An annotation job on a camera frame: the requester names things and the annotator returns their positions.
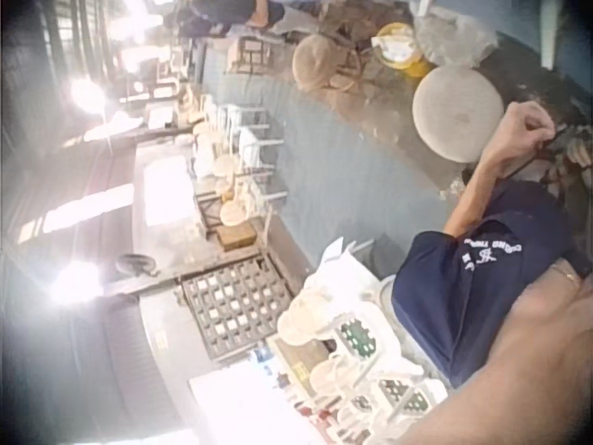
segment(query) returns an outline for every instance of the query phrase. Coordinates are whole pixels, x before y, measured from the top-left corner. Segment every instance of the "yellow bucket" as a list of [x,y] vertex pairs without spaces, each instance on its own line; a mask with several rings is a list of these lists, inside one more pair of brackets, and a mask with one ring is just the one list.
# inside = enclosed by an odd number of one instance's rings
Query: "yellow bucket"
[[[405,23],[389,23],[385,25],[378,33],[377,37],[383,37],[386,35],[397,35],[402,34],[403,32],[409,32],[413,35],[413,29],[410,25]],[[413,78],[422,78],[426,74],[430,72],[433,68],[432,65],[423,57],[422,51],[418,48],[418,46],[413,43],[413,50],[411,55],[403,61],[395,61],[389,58],[386,58],[383,55],[383,51],[380,48],[375,47],[373,52],[375,56],[387,67],[394,68],[396,70],[403,70],[408,74],[410,77]]]

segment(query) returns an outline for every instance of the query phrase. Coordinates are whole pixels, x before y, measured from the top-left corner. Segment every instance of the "navy blue shirt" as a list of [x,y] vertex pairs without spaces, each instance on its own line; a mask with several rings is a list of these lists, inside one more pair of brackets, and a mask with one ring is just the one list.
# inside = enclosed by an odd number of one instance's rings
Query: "navy blue shirt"
[[556,199],[540,184],[505,181],[467,234],[414,238],[393,287],[396,316],[458,387],[486,363],[514,301],[561,257],[590,273]]
[[[194,0],[190,7],[213,23],[245,25],[256,12],[256,0]],[[284,18],[284,6],[268,2],[268,26]]]

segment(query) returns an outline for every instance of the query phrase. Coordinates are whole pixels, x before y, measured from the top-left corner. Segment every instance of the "metal grid tray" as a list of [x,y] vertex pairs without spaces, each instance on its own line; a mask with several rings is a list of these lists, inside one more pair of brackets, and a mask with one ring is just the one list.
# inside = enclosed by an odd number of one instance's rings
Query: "metal grid tray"
[[183,281],[210,359],[221,361],[276,332],[290,303],[282,277],[258,255]]

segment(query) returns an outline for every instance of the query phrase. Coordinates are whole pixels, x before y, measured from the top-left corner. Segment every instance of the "printed logo on shirt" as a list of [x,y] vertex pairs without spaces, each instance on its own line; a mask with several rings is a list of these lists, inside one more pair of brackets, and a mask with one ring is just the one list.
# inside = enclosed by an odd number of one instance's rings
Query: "printed logo on shirt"
[[497,261],[497,254],[511,255],[515,252],[521,252],[523,249],[520,244],[511,246],[505,241],[492,241],[492,245],[490,246],[489,241],[474,241],[470,238],[465,239],[463,244],[467,244],[471,248],[475,249],[477,256],[479,257],[475,262],[472,261],[472,255],[470,253],[466,253],[461,257],[461,260],[465,264],[465,270],[472,272],[475,270],[476,265]]

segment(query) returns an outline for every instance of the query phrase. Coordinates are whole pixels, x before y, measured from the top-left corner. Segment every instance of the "pottery wheel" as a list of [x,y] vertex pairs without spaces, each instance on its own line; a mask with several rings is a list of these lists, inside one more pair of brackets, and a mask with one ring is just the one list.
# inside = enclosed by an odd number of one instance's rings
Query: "pottery wheel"
[[293,74],[301,90],[324,87],[337,71],[338,48],[334,41],[319,34],[306,37],[293,55]]
[[436,154],[461,163],[480,159],[503,112],[492,83],[462,67],[430,72],[418,85],[412,105],[422,140]]

